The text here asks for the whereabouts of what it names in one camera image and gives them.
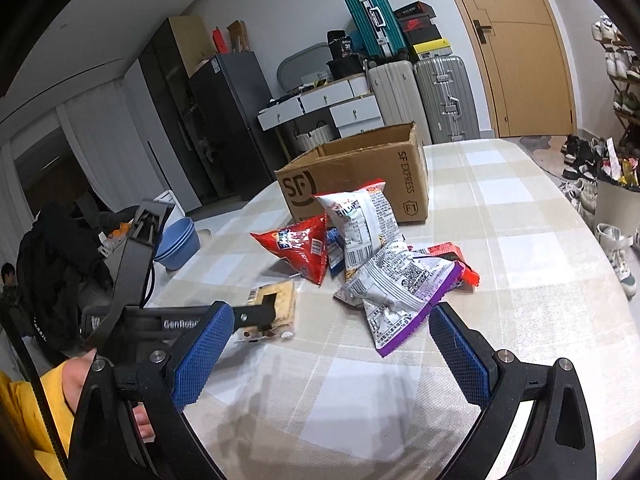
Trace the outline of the yellow sleeve forearm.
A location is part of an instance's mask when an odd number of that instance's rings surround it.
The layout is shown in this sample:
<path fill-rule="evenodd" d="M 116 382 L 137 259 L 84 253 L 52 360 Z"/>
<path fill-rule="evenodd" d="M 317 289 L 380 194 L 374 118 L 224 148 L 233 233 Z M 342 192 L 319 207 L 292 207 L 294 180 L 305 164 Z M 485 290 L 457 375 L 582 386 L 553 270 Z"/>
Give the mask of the yellow sleeve forearm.
<path fill-rule="evenodd" d="M 63 365 L 40 377 L 58 436 L 65 453 L 70 450 L 74 414 L 63 392 Z M 64 479 L 60 462 L 44 424 L 34 390 L 29 382 L 14 382 L 1 373 L 1 442 L 22 464 L 38 467 L 50 479 Z"/>

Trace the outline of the person's left hand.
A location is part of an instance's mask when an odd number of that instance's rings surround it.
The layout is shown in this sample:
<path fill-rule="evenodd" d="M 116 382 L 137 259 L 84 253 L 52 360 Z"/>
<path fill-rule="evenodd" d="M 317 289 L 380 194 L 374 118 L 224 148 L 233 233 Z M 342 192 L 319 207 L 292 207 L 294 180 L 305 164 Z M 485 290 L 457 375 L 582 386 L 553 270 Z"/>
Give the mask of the person's left hand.
<path fill-rule="evenodd" d="M 92 349 L 83 356 L 69 359 L 62 368 L 62 387 L 66 404 L 73 414 L 76 413 L 82 388 L 96 356 L 96 350 Z M 155 438 L 149 415 L 143 404 L 138 403 L 133 409 L 139 434 L 144 442 L 152 442 Z"/>

